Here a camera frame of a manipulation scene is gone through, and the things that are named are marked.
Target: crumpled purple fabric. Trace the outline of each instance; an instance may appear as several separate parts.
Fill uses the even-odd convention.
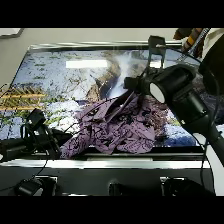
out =
[[[153,123],[159,119],[149,100],[135,93],[96,102],[75,118],[80,122],[80,132],[61,146],[61,158],[79,154],[90,145],[107,154],[115,148],[129,153],[149,152],[155,140]]]

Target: purple cloth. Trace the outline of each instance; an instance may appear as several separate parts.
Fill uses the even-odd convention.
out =
[[[149,152],[155,141],[154,124],[161,119],[158,113],[147,98],[135,93],[94,103],[76,114],[80,132],[61,146],[61,158],[79,154],[90,145],[107,154],[115,148],[130,153]]]

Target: waterfall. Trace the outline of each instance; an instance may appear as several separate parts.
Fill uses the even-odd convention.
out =
[[[116,60],[118,61],[121,75],[118,78],[116,85],[112,88],[109,98],[120,96],[127,91],[126,89],[123,89],[123,86],[125,77],[129,76],[128,70],[129,70],[129,62],[131,60],[131,53],[132,51],[128,51],[122,55],[118,55],[115,57]]]

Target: screen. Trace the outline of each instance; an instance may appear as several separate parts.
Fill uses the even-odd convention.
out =
[[[164,67],[177,63],[179,54],[168,50]],[[124,78],[137,77],[144,70],[148,50],[97,50],[28,53],[13,81],[18,94],[25,95],[19,100],[7,99],[1,106],[0,139],[19,138],[20,126],[35,107],[40,107],[50,128],[79,130],[74,115],[104,98],[121,95]],[[152,58],[151,67],[160,67],[160,58]],[[200,77],[195,86],[203,100],[213,108],[215,99],[205,93]],[[162,108],[166,119],[161,126],[155,146],[195,146],[195,139],[175,119],[172,112]]]

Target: white floor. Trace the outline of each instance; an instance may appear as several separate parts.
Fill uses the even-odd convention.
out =
[[[31,44],[88,41],[172,40],[176,28],[26,28],[18,38],[0,39],[0,85],[11,82]]]

